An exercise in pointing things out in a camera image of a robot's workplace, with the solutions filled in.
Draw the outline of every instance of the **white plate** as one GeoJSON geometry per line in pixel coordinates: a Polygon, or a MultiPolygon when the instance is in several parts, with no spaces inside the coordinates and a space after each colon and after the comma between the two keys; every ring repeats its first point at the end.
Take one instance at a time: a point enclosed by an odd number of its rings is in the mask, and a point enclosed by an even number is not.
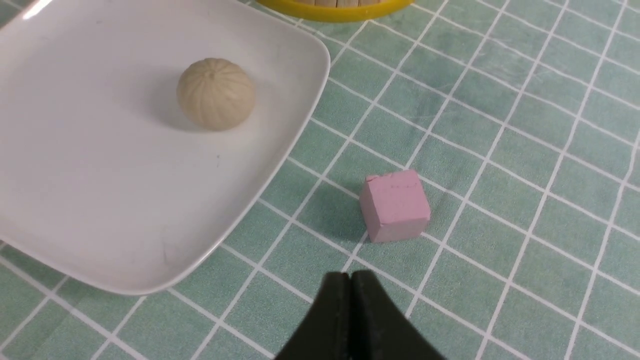
{"type": "Polygon", "coordinates": [[[32,16],[46,2],[0,31],[0,239],[107,291],[162,290],[280,168],[328,51],[234,0],[55,0],[32,16]],[[257,85],[251,117],[224,133],[177,107],[180,73],[207,57],[257,85]]]}

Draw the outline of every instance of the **green tile tablecloth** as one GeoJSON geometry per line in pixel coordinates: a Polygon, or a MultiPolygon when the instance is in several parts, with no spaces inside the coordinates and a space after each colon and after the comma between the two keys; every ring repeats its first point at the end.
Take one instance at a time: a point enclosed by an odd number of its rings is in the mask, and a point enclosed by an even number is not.
{"type": "MultiPolygon", "coordinates": [[[[27,3],[0,0],[0,24],[27,3]]],[[[139,299],[0,245],[0,359],[273,357],[321,276],[362,268],[450,359],[640,358],[639,0],[416,0],[354,24],[249,5],[332,56],[261,200],[139,299]],[[364,177],[408,167],[433,221],[370,244],[364,177]]]]}

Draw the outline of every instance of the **round bun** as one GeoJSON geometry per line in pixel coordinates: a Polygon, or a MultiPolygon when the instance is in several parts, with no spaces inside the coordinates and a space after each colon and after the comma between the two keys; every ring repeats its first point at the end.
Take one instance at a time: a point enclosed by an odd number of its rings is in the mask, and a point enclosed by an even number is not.
{"type": "Polygon", "coordinates": [[[191,64],[178,81],[177,95],[187,118],[213,131],[238,126],[255,106],[253,81],[240,66],[225,59],[191,64]]]}

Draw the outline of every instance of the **pink cube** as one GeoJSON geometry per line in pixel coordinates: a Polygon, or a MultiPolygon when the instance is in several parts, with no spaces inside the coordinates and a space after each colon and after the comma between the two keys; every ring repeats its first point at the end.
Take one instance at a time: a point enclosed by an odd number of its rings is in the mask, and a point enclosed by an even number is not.
{"type": "Polygon", "coordinates": [[[367,176],[360,208],[373,243],[416,238],[431,218],[429,202],[415,170],[367,176]]]}

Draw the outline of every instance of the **plate rim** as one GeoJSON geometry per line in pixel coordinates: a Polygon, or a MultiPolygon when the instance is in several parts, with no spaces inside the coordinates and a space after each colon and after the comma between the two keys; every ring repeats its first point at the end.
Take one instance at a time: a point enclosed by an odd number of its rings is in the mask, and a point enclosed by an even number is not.
{"type": "MultiPolygon", "coordinates": [[[[3,234],[2,229],[0,229],[0,241],[4,242],[5,245],[0,246],[0,249],[2,249],[5,246],[10,246],[15,248],[16,250],[20,251],[21,253],[43,263],[44,265],[52,268],[53,270],[59,271],[69,277],[72,277],[78,281],[81,281],[87,285],[93,286],[94,288],[103,290],[103,291],[107,291],[110,293],[114,293],[114,294],[118,294],[118,295],[125,295],[125,296],[144,296],[144,295],[151,295],[163,290],[166,290],[167,288],[170,288],[174,285],[176,285],[178,282],[181,282],[183,279],[185,279],[188,275],[190,275],[193,271],[195,271],[207,258],[209,258],[209,256],[220,246],[220,244],[222,244],[224,242],[224,240],[231,234],[231,232],[233,232],[233,230],[238,226],[238,224],[240,223],[240,221],[242,221],[242,219],[246,216],[246,214],[249,212],[249,210],[251,210],[253,208],[253,206],[256,204],[256,202],[259,200],[260,196],[262,195],[262,193],[264,192],[264,190],[267,188],[267,186],[269,186],[269,184],[272,182],[273,178],[275,177],[275,175],[277,174],[277,172],[282,168],[282,165],[284,164],[284,162],[287,160],[287,158],[289,157],[291,151],[293,150],[293,147],[298,143],[298,140],[300,139],[300,136],[302,135],[302,132],[305,130],[305,128],[307,127],[307,124],[309,123],[309,120],[311,119],[311,116],[313,115],[313,112],[315,111],[318,102],[320,101],[320,98],[324,92],[324,88],[326,86],[328,77],[329,77],[329,71],[330,71],[330,65],[331,65],[331,56],[329,54],[329,50],[327,49],[326,45],[317,37],[315,37],[314,35],[310,34],[307,31],[304,31],[296,26],[294,26],[293,24],[290,24],[282,19],[277,19],[274,18],[272,15],[266,14],[256,8],[253,8],[251,6],[249,6],[248,4],[244,4],[241,3],[238,0],[213,0],[213,1],[226,1],[230,4],[232,4],[231,6],[238,6],[238,7],[242,7],[244,8],[243,11],[249,11],[249,12],[253,12],[255,15],[257,16],[261,16],[263,17],[263,19],[269,19],[268,21],[272,21],[272,22],[281,22],[281,25],[287,26],[291,31],[294,31],[296,33],[298,33],[299,35],[301,35],[303,38],[306,38],[307,41],[309,41],[310,43],[315,44],[315,46],[322,52],[323,54],[323,58],[322,60],[322,65],[324,67],[323,69],[323,75],[322,75],[322,81],[320,82],[320,84],[318,84],[317,86],[317,90],[316,90],[316,94],[314,96],[314,99],[312,101],[312,106],[307,110],[307,114],[305,116],[305,119],[303,121],[300,122],[299,124],[299,128],[297,130],[297,132],[295,133],[295,135],[293,137],[291,137],[291,139],[289,140],[289,144],[286,147],[283,155],[280,157],[280,159],[277,161],[276,166],[273,168],[273,170],[268,174],[268,176],[266,176],[266,180],[264,181],[264,183],[262,184],[262,186],[258,189],[258,191],[255,193],[255,195],[253,196],[253,198],[247,203],[247,205],[244,207],[244,209],[242,210],[242,212],[240,212],[240,214],[236,217],[236,219],[230,223],[230,225],[227,227],[227,229],[225,231],[223,231],[220,236],[215,239],[211,246],[201,255],[197,258],[196,261],[190,263],[189,266],[187,266],[185,269],[181,270],[180,272],[177,273],[177,275],[172,276],[170,279],[167,279],[166,281],[163,281],[161,284],[157,284],[157,285],[153,285],[153,286],[147,286],[147,287],[140,287],[138,289],[123,289],[123,288],[119,288],[116,285],[113,284],[105,284],[105,283],[100,283],[99,281],[95,281],[94,279],[91,279],[88,276],[85,276],[83,274],[79,274],[79,273],[75,273],[73,271],[69,272],[69,271],[65,271],[65,266],[60,266],[60,264],[54,264],[54,261],[51,261],[50,259],[46,258],[46,256],[43,256],[41,252],[32,252],[29,249],[27,249],[28,247],[25,247],[21,241],[15,241],[14,239],[12,239],[11,236],[7,236],[5,234],[3,234]]],[[[5,26],[0,27],[0,37],[2,37],[1,33],[2,32],[6,32],[6,30],[9,27],[12,26],[16,26],[15,24],[23,21],[24,19],[22,19],[22,17],[24,16],[25,13],[27,13],[28,11],[30,11],[30,9],[32,9],[34,6],[36,6],[36,4],[38,3],[38,0],[34,1],[33,3],[31,3],[29,6],[27,6],[25,9],[23,9],[21,12],[19,12],[12,20],[10,20],[7,24],[5,24],[5,26]]]]}

